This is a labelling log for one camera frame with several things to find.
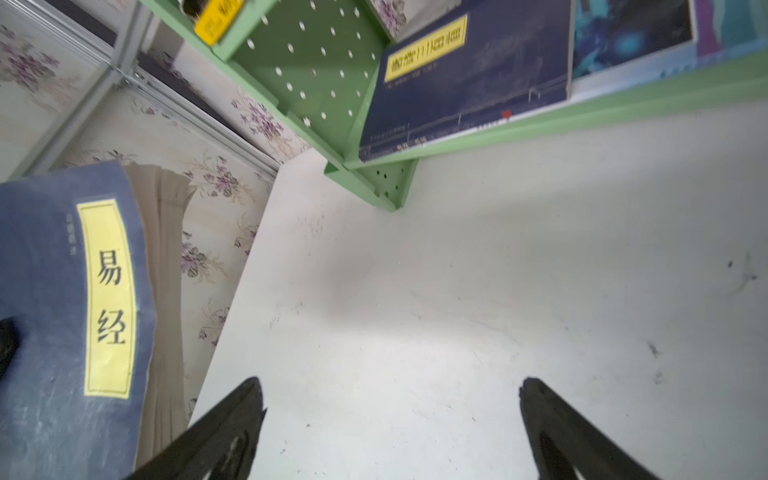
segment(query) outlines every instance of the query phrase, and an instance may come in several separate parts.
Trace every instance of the metal frame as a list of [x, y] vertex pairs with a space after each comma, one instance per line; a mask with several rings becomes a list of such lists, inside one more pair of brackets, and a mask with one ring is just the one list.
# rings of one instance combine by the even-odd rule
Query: metal frame
[[0, 0], [68, 42], [100, 65], [80, 94], [57, 115], [9, 180], [50, 170], [114, 87], [129, 84], [148, 100], [186, 121], [200, 136], [242, 159], [264, 180], [273, 182], [280, 163], [254, 147], [198, 106], [138, 67], [141, 44], [152, 20], [138, 0], [126, 15], [114, 48], [44, 0]]

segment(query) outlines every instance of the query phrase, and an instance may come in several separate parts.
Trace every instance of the yellow title label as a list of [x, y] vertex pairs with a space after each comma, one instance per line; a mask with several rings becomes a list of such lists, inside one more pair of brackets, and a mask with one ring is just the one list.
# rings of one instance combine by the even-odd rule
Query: yellow title label
[[208, 45], [215, 45], [242, 6], [243, 0], [210, 0], [194, 26], [195, 33]]
[[387, 59], [384, 82], [394, 80], [454, 51], [464, 45], [466, 38], [467, 15], [464, 15], [391, 54]]
[[118, 202], [78, 204], [88, 285], [85, 395], [126, 399], [136, 350], [131, 251]]

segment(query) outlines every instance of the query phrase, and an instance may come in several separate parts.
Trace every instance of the green metal shelf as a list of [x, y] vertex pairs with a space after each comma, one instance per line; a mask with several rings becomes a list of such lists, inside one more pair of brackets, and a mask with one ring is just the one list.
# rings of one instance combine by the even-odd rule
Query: green metal shelf
[[213, 47], [177, 0], [141, 1], [325, 156], [328, 178], [389, 211], [405, 204], [418, 157], [768, 97], [764, 51], [363, 163], [379, 57], [392, 43], [368, 0], [247, 0]]

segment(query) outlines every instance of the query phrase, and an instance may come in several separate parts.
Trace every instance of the colorful book cover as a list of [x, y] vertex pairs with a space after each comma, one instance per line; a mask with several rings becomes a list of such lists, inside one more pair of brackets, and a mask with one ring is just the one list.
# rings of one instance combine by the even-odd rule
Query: colorful book cover
[[464, 0], [384, 51], [360, 160], [567, 100], [573, 37], [572, 0]]
[[156, 313], [144, 228], [115, 162], [0, 184], [0, 478], [134, 468]]
[[762, 0], [579, 0], [571, 100], [716, 65], [766, 46]]

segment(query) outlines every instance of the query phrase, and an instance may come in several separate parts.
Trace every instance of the book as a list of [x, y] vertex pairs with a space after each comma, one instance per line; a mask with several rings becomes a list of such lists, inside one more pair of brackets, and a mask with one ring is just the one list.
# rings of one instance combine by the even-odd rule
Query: book
[[179, 255], [164, 255], [190, 195], [117, 162], [0, 184], [0, 316], [19, 339], [0, 478], [124, 478], [184, 430]]
[[753, 0], [579, 0], [571, 100], [585, 101], [768, 47]]
[[464, 0], [387, 48], [359, 158], [494, 127], [569, 97], [572, 0]]

